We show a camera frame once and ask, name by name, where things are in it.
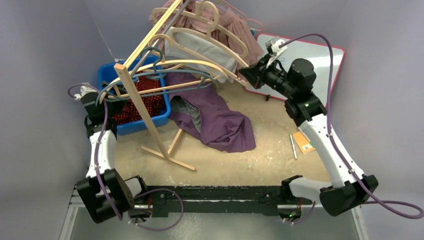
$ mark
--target pink cloth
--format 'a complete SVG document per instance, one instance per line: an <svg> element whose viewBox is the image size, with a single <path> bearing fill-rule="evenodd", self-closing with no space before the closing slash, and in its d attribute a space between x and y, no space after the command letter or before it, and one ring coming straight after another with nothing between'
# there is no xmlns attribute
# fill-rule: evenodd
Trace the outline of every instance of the pink cloth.
<svg viewBox="0 0 424 240"><path fill-rule="evenodd" d="M172 3L175 2L175 0L168 0L167 3L163 6L164 8L169 8ZM195 3L196 1L191 1L188 6L186 7L187 12L195 13ZM258 44L256 39L253 37L250 27L247 24L247 22L239 15L234 13L231 8L228 6L226 7L227 11L224 11L220 8L218 8L219 11L219 25L223 26L224 28L228 29L230 32L232 32L234 35L236 35L243 43L246 44L248 49L248 54L243 58L243 60L248 64L254 64L258 61L258 57L262 56L264 54L264 51L262 50L261 46ZM156 18L160 18L163 14L157 14ZM172 14L166 21L166 24L172 19L174 14ZM214 14L212 13L211 9L205 8L201 12L202 17L210 20L214 20ZM193 18L180 15L177 19L177 21L174 23L173 27L176 28L187 28L187 29L194 29L199 32L205 33L206 32L206 24L199 22ZM243 53L241 46L239 46L233 39L229 38L227 35L225 35L223 32L219 30L214 30L211 33L212 38L220 41L227 47L229 47L231 50L233 50L235 53L241 55Z"/></svg>

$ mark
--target wooden rack leg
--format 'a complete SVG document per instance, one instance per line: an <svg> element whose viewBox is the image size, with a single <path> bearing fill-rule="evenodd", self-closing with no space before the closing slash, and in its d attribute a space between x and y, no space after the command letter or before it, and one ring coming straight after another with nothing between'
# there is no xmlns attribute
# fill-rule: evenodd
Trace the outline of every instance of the wooden rack leg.
<svg viewBox="0 0 424 240"><path fill-rule="evenodd" d="M178 132L176 133L175 138L173 139L173 141L171 143L171 146L168 148L169 156L172 156L172 153L175 150L175 146L177 145L178 141L180 140L182 133L183 133L183 130L181 128L178 129Z"/></svg>
<svg viewBox="0 0 424 240"><path fill-rule="evenodd" d="M156 155L156 156L159 156L159 157L161 157L161 158L163 158L163 157L164 157L164 156L163 156L160 152L157 152L157 151L155 151L155 150L152 150L152 149L150 149L150 148L148 148L148 147L141 146L141 149L143 149L144 151L147 151L147 152L149 152L149 153L151 153L151 154L154 154L154 155ZM169 161L170 161L170 162L173 162L174 164L178 164L178 165L180 165L180 166L182 166L182 167L184 167L184 168L190 169L190 170L192 170L192 171L196 171L196 168L195 168L194 166L190 166L190 165L188 165L188 164L186 164L186 163L184 163L184 162L177 161L177 160L173 159L172 157L170 157L170 158L169 158Z"/></svg>
<svg viewBox="0 0 424 240"><path fill-rule="evenodd" d="M136 85L134 84L133 79L131 78L130 73L128 72L128 69L124 65L119 63L116 63L114 68L120 80L122 81L123 86L128 92L129 97L134 103L135 108L137 109L138 113L140 113L141 118L146 124L148 131L150 132L151 136L153 137L154 141L159 147L159 150L162 153L163 158L166 160L170 160L170 156L168 154L168 151L165 148L164 142L161 140L161 137L159 136L159 132L156 129L156 126L153 123L152 118L150 117L146 109L146 106L139 95L139 91L137 90Z"/></svg>

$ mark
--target gray wall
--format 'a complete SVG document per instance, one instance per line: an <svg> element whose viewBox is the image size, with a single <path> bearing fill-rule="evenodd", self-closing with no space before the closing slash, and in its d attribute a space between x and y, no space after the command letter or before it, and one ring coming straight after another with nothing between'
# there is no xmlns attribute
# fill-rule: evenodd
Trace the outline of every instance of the gray wall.
<svg viewBox="0 0 424 240"><path fill-rule="evenodd" d="M83 0L0 1L0 239L59 238L90 153L67 89L112 61Z"/></svg>
<svg viewBox="0 0 424 240"><path fill-rule="evenodd" d="M149 31L148 16L156 3L115 2L87 0L87 5L114 56L126 58ZM295 37L317 32L345 48L346 58L332 99L333 125L352 157L366 173L379 179L376 193L382 199L424 206L424 2L229 2L263 22L266 33ZM114 35L128 30L134 37ZM364 209L373 239L422 239L424 235L423 220L403 219L377 205Z"/></svg>

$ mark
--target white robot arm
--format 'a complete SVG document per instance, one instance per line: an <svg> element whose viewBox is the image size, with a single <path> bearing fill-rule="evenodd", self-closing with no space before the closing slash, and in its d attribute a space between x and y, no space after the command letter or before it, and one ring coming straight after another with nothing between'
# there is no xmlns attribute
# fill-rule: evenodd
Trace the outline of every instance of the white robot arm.
<svg viewBox="0 0 424 240"><path fill-rule="evenodd" d="M310 139L328 171L331 182L309 180L300 175L283 182L288 183L289 191L294 197L321 203L330 215L337 216L365 203L369 198L353 176L353 172L370 192L376 189L378 181L373 175L364 174L332 130L332 138L352 169L341 159L328 135L327 110L312 92L316 79L314 66L308 60L298 58L291 63L290 69L285 71L275 57L285 50L283 43L278 37L267 42L268 54L258 63L241 68L239 73L244 75L254 88L266 84L287 97L284 102L286 112Z"/></svg>
<svg viewBox="0 0 424 240"><path fill-rule="evenodd" d="M95 223L121 216L134 208L134 197L147 186L139 176L124 181L115 170L115 145L117 125L113 115L120 112L125 102L107 103L107 121L105 107L96 104L98 93L87 87L81 87L80 94L74 98L80 100L88 115L84 125L91 143L91 156L88 172L83 180L76 183L76 190Z"/></svg>

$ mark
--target wooden stick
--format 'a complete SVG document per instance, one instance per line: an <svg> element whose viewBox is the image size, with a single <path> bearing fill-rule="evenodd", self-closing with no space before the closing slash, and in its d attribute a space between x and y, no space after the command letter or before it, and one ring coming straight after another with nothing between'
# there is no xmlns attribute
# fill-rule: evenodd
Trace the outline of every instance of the wooden stick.
<svg viewBox="0 0 424 240"><path fill-rule="evenodd" d="M123 63L123 65L129 69L130 66L133 64L134 60L140 55L142 50L147 46L147 43L149 42L150 38L155 35L159 29L162 28L164 23L167 21L169 16L174 13L174 10L178 12L176 9L178 5L181 3L182 0L175 0L171 6L165 11L165 13L162 15L162 17L159 19L159 21L156 21L156 24L151 28L151 30L148 32L146 37L140 42L140 44L135 48L135 50L131 53L131 55L126 59L126 61Z"/></svg>
<svg viewBox="0 0 424 240"><path fill-rule="evenodd" d="M167 61L164 61L164 62L161 62L161 61L158 62L156 64L156 66L166 66L166 65L174 65L174 64L202 64L202 65L206 65L208 67L211 67L211 68L214 68L214 69L218 70L219 72L221 72L224 75L224 77L228 78L228 75L226 75L226 73L224 72L224 70L220 66L218 66L216 64L213 64L211 62L208 62L208 61L203 61L203 60L191 60L191 59L167 60ZM147 64L147 65L143 65L143 66L139 67L137 69L137 72L144 71L145 69L150 69L150 68L153 68L153 63ZM111 84L113 84L113 83L115 83L115 82L117 82L119 80L120 80L120 78L118 76L115 80L111 81L109 83L109 85L111 85Z"/></svg>
<svg viewBox="0 0 424 240"><path fill-rule="evenodd" d="M160 152L163 154L163 158L169 160L170 156L168 154L168 151L166 150L165 145L161 140L161 137L159 136L158 130L156 129L156 126L153 123L152 118L150 117L146 106L137 91L136 85L134 84L133 79L131 78L130 73L128 72L128 68L119 63L116 63L114 68L116 73L120 77L126 91L128 92L132 102L134 103L135 108L137 109L138 113L146 124L148 131L150 132L151 136L159 147Z"/></svg>
<svg viewBox="0 0 424 240"><path fill-rule="evenodd" d="M178 141L180 140L182 133L183 133L183 130L181 128L178 129L178 132L176 133L176 135L175 135L175 137L174 137L174 139L171 143L171 146L168 148L169 156L172 156L172 153L175 150L175 146L177 145Z"/></svg>
<svg viewBox="0 0 424 240"><path fill-rule="evenodd" d="M212 82L212 81L210 79L205 79L205 80L203 80L203 82L204 83L209 83L209 82ZM191 81L191 82L186 82L186 83L180 83L180 84L177 84L177 85L157 87L157 88L153 88L153 89L147 89L147 90L138 91L138 94L139 95L142 95L142 94L160 92L160 91L163 91L163 90L182 88L182 87L187 87L187 86L190 86L190 85L196 85L196 84L200 84L200 83L201 83L201 80L198 80L198 81ZM129 97L129 96L130 95L128 93L121 95L122 98L126 98L126 97ZM116 99L116 97L111 96L111 95L107 96L107 98L108 99Z"/></svg>
<svg viewBox="0 0 424 240"><path fill-rule="evenodd" d="M151 153L151 154L154 154L154 155L156 155L156 156L159 156L159 157L161 157L161 158L163 158L163 157L164 157L164 156L163 156L160 152L157 152L157 151L155 151L155 150L152 150L152 149L150 149L150 148L148 148L148 147L141 146L141 149L143 149L143 150L145 150L145 151L147 151L147 152L149 152L149 153ZM169 161L170 161L170 162L172 162L172 163L174 163L174 164L178 164L178 165L180 165L180 166L182 166L182 167L184 167L184 168L190 169L190 170L192 170L192 171L196 171L196 168L195 168L194 166L190 166L190 165L188 165L188 164L186 164L186 163L184 163L184 162L177 161L177 160L173 159L172 157L170 157L170 158L169 158Z"/></svg>

